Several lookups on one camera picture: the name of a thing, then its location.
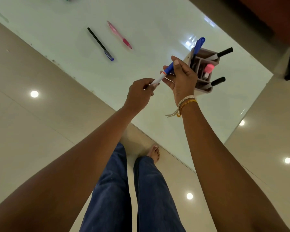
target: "foot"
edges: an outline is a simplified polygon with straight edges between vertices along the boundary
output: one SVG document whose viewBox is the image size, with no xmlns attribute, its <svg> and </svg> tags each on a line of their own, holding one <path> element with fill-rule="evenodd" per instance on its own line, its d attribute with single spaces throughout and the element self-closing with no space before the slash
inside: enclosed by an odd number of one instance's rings
<svg viewBox="0 0 290 232">
<path fill-rule="evenodd" d="M 152 148 L 150 148 L 147 156 L 151 157 L 154 160 L 154 164 L 156 164 L 160 159 L 159 147 L 157 145 L 153 145 Z"/>
</svg>

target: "leg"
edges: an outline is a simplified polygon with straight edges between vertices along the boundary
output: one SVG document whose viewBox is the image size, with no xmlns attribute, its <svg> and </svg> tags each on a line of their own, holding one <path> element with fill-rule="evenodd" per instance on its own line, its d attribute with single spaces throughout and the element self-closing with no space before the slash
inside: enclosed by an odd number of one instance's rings
<svg viewBox="0 0 290 232">
<path fill-rule="evenodd" d="M 132 232 L 127 157 L 118 143 L 92 192 L 80 232 Z"/>
<path fill-rule="evenodd" d="M 155 166 L 159 150 L 153 147 L 147 156 L 134 163 L 134 186 L 138 199 L 138 232 L 185 231 L 163 175 Z"/>
</svg>

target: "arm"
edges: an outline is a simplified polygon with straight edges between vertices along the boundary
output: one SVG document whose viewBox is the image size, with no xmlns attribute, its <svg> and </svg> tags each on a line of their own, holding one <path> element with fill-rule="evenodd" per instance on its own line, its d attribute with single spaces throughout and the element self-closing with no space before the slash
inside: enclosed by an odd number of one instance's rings
<svg viewBox="0 0 290 232">
<path fill-rule="evenodd" d="M 0 204 L 0 231 L 69 231 L 132 118 L 155 87 L 141 79 L 124 106 L 89 136 L 40 170 Z"/>
<path fill-rule="evenodd" d="M 174 61 L 175 102 L 193 95 L 197 75 Z M 254 180 L 220 142 L 195 102 L 182 108 L 184 128 L 209 211 L 217 231 L 290 231 Z"/>
</svg>

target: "forearm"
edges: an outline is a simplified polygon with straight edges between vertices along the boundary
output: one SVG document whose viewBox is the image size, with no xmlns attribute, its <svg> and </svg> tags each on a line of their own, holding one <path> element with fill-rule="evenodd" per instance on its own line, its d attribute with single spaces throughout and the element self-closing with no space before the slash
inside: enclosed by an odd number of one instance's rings
<svg viewBox="0 0 290 232">
<path fill-rule="evenodd" d="M 134 116 L 120 109 L 23 183 L 0 204 L 0 231 L 69 231 Z"/>
<path fill-rule="evenodd" d="M 220 142 L 197 103 L 185 105 L 182 117 L 195 170 L 217 230 L 289 231 L 261 189 Z"/>
</svg>

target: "pen holder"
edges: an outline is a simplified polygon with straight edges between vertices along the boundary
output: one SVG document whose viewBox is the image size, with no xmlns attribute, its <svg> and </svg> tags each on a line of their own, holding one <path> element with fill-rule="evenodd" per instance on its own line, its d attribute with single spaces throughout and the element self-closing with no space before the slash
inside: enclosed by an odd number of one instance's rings
<svg viewBox="0 0 290 232">
<path fill-rule="evenodd" d="M 211 82 L 212 73 L 209 74 L 209 76 L 206 80 L 202 79 L 204 68 L 206 67 L 206 65 L 208 65 L 210 63 L 216 67 L 219 64 L 220 58 L 215 59 L 213 61 L 206 60 L 206 58 L 208 58 L 216 53 L 217 52 L 201 48 L 200 51 L 198 52 L 198 54 L 194 58 L 194 63 L 193 63 L 192 69 L 196 72 L 196 74 L 198 76 L 198 81 L 197 81 L 197 84 L 195 85 L 195 89 L 194 89 L 194 96 L 195 97 L 202 95 L 202 94 L 208 94 L 208 93 L 212 92 L 212 90 L 213 90 L 213 87 L 211 87 L 207 90 L 202 90 L 201 87 L 203 87 Z M 193 57 L 193 49 L 184 58 L 183 62 L 185 62 L 187 65 L 190 65 L 192 57 Z"/>
</svg>

